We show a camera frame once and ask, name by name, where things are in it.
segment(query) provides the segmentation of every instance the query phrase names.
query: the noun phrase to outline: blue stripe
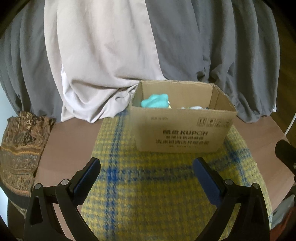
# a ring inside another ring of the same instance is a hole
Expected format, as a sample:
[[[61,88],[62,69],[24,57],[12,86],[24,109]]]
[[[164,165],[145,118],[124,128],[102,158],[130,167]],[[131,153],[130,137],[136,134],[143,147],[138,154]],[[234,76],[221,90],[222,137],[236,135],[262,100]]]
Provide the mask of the blue stripe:
[[[242,185],[243,186],[250,186],[251,184],[247,180],[247,177],[246,177],[244,169],[243,169],[243,165],[241,163],[243,160],[242,157],[240,155],[238,155],[238,152],[233,151],[234,148],[228,138],[225,139],[224,145],[226,147],[227,153],[230,156],[231,160],[236,164],[235,167],[239,171],[240,177],[242,178],[242,182],[243,182]]]
[[[248,149],[244,148],[237,152],[232,151],[230,156],[232,157],[240,156],[243,158],[248,158],[250,157],[250,154],[248,152]],[[225,157],[223,159],[214,159],[209,162],[209,166],[213,170],[222,172],[225,169],[229,168],[230,165],[233,165],[234,161],[235,160],[233,160],[233,158],[231,157]],[[195,178],[192,165],[184,164],[178,167],[154,168],[154,169],[144,169],[144,168],[134,167],[134,168],[123,168],[121,170],[118,170],[117,168],[116,169],[101,168],[101,173],[98,176],[97,180],[99,181],[107,180],[107,183],[110,183],[110,182],[132,183],[132,182],[142,182],[142,181],[178,182],[180,180],[189,180],[192,178]]]
[[[124,117],[126,116],[126,111],[123,111],[118,114],[119,120],[118,125],[114,132],[114,138],[110,150],[110,159],[109,166],[106,172],[107,180],[107,192],[106,192],[106,210],[105,210],[105,237],[107,240],[115,238],[115,206],[116,206],[116,197],[117,190],[116,185],[118,183],[118,167],[117,159],[119,157],[119,143],[121,139],[121,134],[123,130]]]

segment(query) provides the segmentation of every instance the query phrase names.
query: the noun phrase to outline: open cardboard box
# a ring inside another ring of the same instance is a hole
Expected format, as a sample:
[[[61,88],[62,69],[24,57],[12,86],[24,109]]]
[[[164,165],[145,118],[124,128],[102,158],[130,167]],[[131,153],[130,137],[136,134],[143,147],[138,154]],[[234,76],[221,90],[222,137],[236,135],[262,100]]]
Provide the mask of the open cardboard box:
[[[171,109],[142,108],[152,94],[168,94]],[[181,109],[192,106],[208,110]],[[139,151],[193,153],[217,151],[237,112],[214,84],[193,81],[143,80],[130,103]]]

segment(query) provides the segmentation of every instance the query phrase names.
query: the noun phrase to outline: fabric fold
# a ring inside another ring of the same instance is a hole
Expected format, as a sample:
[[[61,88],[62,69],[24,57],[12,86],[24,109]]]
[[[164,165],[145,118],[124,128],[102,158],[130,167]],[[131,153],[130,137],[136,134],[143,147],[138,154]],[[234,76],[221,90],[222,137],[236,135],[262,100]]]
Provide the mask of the fabric fold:
[[[146,0],[163,75],[215,83],[245,122],[270,115],[280,49],[262,0]]]
[[[165,79],[144,0],[46,0],[44,31],[62,121],[114,117],[139,80]]]
[[[31,0],[0,38],[0,84],[16,113],[61,119],[62,100],[46,55],[45,0]]]

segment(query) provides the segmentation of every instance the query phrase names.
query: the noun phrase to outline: yellow plaid blanket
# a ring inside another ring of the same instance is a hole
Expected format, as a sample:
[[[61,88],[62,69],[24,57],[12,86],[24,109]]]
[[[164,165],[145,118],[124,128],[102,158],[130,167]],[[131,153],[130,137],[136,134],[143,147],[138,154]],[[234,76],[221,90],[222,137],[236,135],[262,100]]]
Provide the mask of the yellow plaid blanket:
[[[193,173],[192,161],[198,154],[138,152],[128,111],[104,119],[92,155],[102,167],[83,204],[82,217],[100,241],[192,241],[216,209]],[[203,158],[224,179],[245,186],[259,183],[271,222],[265,183],[234,126],[222,148]],[[221,239],[230,233],[238,208]]]

